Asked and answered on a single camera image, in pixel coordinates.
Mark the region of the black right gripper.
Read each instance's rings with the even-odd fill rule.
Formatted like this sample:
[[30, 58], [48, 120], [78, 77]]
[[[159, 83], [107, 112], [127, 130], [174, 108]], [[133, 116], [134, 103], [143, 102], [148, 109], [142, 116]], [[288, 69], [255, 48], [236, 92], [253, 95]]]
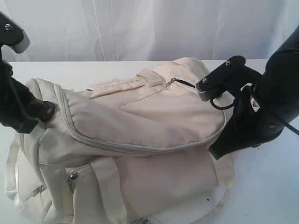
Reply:
[[247, 72], [233, 117], [209, 147], [219, 160], [232, 152], [277, 138], [290, 122], [290, 78], [282, 72]]

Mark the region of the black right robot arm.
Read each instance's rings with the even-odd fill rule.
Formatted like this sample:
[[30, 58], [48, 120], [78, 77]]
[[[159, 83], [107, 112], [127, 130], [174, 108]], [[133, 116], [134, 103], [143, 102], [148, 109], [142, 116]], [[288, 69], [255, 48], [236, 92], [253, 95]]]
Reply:
[[233, 115], [209, 147], [215, 159], [276, 139], [299, 115], [299, 31], [270, 57], [265, 72], [235, 98]]

